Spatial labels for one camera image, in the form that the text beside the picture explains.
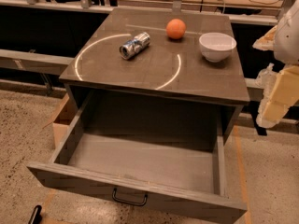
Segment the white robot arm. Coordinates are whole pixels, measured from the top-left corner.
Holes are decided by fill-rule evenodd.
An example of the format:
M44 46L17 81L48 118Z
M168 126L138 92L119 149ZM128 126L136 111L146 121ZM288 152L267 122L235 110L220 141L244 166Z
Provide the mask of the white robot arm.
M272 128L299 101L299 0L253 47L273 50L275 59L284 63L278 73L270 63L255 80L255 84L263 88L256 122L260 127Z

